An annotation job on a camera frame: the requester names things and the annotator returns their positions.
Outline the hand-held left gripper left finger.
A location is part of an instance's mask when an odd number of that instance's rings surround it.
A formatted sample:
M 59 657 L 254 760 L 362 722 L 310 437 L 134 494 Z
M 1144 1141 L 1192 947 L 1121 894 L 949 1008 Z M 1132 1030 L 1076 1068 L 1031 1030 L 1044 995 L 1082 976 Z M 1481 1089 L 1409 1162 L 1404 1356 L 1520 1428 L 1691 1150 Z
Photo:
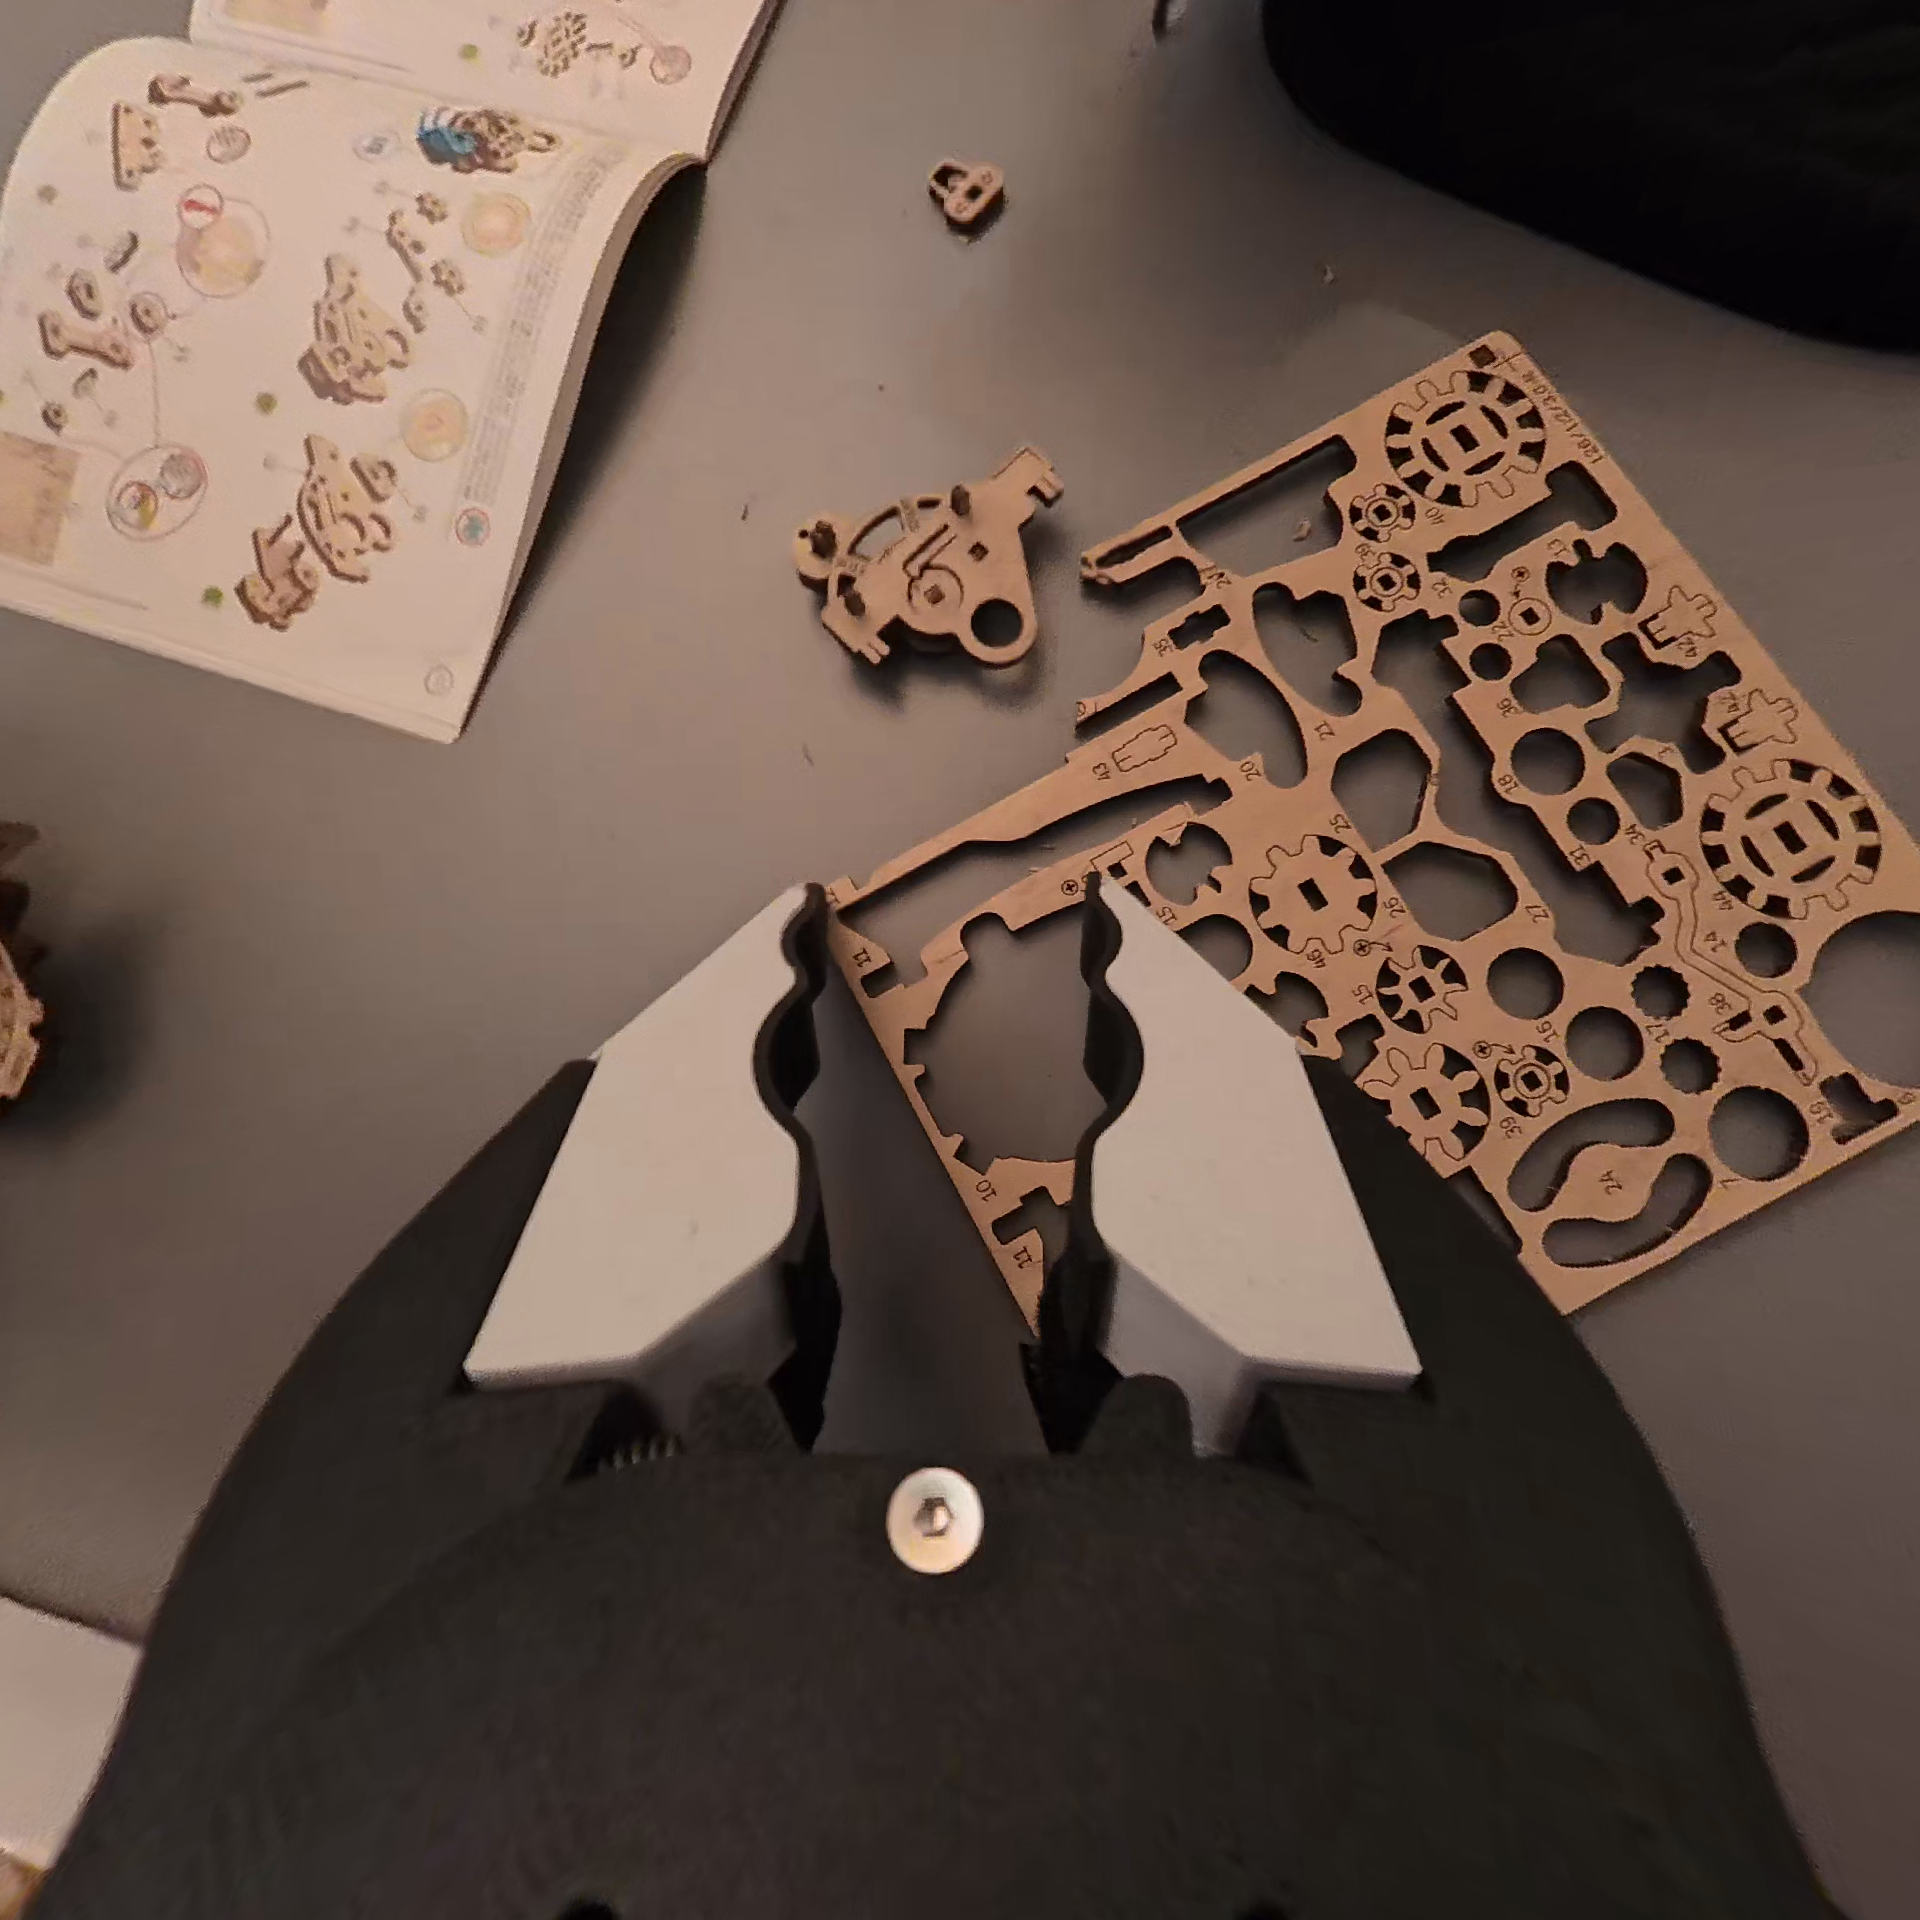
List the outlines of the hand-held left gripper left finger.
M 790 885 L 592 1053 L 470 1384 L 622 1379 L 683 1426 L 709 1379 L 743 1375 L 814 1444 L 836 1278 L 798 1105 L 826 931 L 823 885 Z

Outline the wooden cutout parts sheet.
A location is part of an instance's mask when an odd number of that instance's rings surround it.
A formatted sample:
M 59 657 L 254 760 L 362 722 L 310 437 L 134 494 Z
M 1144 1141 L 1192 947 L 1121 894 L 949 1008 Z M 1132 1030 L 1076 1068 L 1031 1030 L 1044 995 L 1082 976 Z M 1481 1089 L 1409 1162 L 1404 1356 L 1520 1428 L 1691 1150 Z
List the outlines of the wooden cutout parts sheet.
M 828 887 L 835 955 L 1022 1317 L 1071 1157 L 984 1157 L 926 1042 L 984 923 L 1132 889 L 1233 936 L 1563 1309 L 1916 1127 L 1811 1001 L 1916 844 L 1512 333 L 1088 547 L 1182 602 L 1044 777 Z

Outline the black bag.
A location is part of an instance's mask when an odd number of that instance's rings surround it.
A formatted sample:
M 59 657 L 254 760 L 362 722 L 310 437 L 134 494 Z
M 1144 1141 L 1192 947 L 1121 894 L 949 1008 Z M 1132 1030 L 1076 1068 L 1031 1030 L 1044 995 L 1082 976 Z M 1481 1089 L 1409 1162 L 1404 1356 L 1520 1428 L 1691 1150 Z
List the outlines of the black bag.
M 1918 344 L 1914 2 L 1267 2 L 1382 168 L 1738 316 Z

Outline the illustrated instruction booklet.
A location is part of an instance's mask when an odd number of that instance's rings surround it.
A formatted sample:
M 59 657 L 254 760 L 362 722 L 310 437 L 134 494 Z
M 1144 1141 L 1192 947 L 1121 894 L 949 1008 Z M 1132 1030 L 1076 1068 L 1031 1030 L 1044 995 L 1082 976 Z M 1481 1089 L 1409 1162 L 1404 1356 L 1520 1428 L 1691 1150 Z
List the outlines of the illustrated instruction booklet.
M 5 194 L 5 607 L 455 741 L 777 13 L 199 2 L 80 59 Z

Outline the wooden model assembly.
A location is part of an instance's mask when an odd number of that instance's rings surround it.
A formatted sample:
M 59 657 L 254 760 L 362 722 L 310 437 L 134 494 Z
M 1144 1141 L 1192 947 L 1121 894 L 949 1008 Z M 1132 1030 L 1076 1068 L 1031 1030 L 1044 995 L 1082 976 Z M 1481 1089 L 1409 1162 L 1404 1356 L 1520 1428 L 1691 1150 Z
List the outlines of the wooden model assembly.
M 1022 532 L 1061 491 L 1053 461 L 1020 445 L 990 475 L 802 523 L 796 573 L 823 594 L 823 626 L 856 657 L 883 661 L 907 639 L 1011 666 L 1040 636 Z

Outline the partly built wooden model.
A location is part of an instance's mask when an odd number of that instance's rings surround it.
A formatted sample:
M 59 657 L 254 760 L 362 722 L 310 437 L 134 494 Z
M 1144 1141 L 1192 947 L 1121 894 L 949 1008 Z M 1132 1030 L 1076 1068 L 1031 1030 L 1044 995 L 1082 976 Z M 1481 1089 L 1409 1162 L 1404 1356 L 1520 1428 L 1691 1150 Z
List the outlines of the partly built wooden model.
M 33 972 L 43 947 L 31 937 L 33 887 L 13 873 L 18 857 L 38 842 L 38 827 L 3 822 L 3 1101 L 26 1089 L 43 1051 L 44 1003 Z

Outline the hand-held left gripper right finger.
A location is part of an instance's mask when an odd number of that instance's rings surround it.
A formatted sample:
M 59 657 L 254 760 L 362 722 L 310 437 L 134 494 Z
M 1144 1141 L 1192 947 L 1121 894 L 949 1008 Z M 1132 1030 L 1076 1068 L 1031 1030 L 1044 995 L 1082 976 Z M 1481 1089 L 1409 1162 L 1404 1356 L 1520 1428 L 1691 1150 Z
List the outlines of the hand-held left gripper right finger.
M 1289 1031 L 1124 885 L 1092 880 L 1069 1240 L 1039 1308 L 1039 1415 L 1082 1444 L 1119 1377 L 1173 1379 L 1196 1452 L 1273 1379 L 1406 1390 L 1418 1349 Z

